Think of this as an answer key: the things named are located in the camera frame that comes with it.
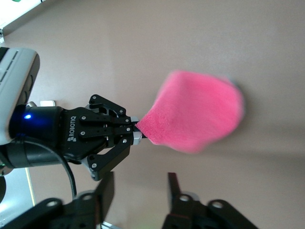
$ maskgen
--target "brown surface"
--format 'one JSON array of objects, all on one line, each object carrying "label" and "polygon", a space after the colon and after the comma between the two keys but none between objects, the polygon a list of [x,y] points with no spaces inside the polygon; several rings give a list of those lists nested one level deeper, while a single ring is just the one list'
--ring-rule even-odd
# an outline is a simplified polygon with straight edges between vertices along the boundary
[{"label": "brown surface", "polygon": [[[143,140],[115,168],[107,221],[157,229],[168,212],[166,173],[206,203],[229,201],[262,229],[303,229],[305,192],[305,2],[63,0],[6,37],[41,56],[31,99],[65,108],[100,94],[143,117],[174,69],[225,74],[247,108],[228,138],[190,156]],[[69,201],[60,166],[33,168],[38,201]],[[78,190],[94,189],[73,166]]]}]

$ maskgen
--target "pink towel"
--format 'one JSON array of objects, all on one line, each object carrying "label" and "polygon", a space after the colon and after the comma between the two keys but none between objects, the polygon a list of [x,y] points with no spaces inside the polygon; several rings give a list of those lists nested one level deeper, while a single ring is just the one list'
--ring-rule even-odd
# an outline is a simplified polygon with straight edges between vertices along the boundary
[{"label": "pink towel", "polygon": [[175,71],[136,126],[155,145],[194,154],[230,134],[243,115],[242,93],[229,80]]}]

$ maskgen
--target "black cable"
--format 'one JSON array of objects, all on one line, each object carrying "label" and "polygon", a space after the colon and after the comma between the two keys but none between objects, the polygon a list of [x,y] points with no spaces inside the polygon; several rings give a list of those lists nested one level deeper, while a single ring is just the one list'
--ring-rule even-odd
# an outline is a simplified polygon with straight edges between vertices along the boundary
[{"label": "black cable", "polygon": [[72,170],[68,164],[68,162],[66,161],[66,159],[63,157],[63,155],[61,155],[55,148],[53,148],[52,146],[48,146],[47,144],[45,144],[43,141],[37,139],[37,138],[33,138],[33,137],[24,137],[23,139],[24,143],[28,143],[31,145],[35,145],[35,146],[39,146],[47,151],[49,151],[50,153],[54,154],[57,159],[59,160],[59,162],[62,164],[62,166],[64,167],[64,169],[66,170],[68,177],[69,177],[69,181],[70,181],[70,185],[71,185],[71,190],[72,190],[72,197],[73,199],[75,199],[76,197],[76,184],[75,184],[75,178],[74,175],[72,173]]}]

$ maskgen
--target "screw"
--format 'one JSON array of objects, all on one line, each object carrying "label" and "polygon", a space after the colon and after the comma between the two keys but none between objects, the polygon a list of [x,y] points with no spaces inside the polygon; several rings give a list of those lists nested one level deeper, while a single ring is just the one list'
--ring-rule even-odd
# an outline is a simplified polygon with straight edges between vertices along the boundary
[{"label": "screw", "polygon": [[85,196],[82,197],[83,200],[89,200],[91,198],[92,198],[92,196],[90,194],[85,195]]},{"label": "screw", "polygon": [[57,204],[57,201],[50,201],[49,203],[47,203],[47,207],[53,207]]},{"label": "screw", "polygon": [[212,203],[212,206],[215,208],[223,208],[224,205],[218,201],[215,201]]},{"label": "screw", "polygon": [[180,200],[182,200],[182,201],[185,201],[185,202],[187,202],[187,201],[189,201],[190,200],[190,198],[188,197],[188,196],[186,196],[186,195],[182,195],[182,196],[180,196],[180,198],[179,198]]}]

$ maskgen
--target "pink cloth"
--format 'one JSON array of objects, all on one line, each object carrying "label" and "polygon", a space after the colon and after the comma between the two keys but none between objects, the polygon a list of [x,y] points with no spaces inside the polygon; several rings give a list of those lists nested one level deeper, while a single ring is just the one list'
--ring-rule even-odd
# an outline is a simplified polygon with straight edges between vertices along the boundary
[{"label": "pink cloth", "polygon": [[195,154],[230,134],[243,115],[242,93],[229,80],[175,71],[136,126],[155,145]]}]

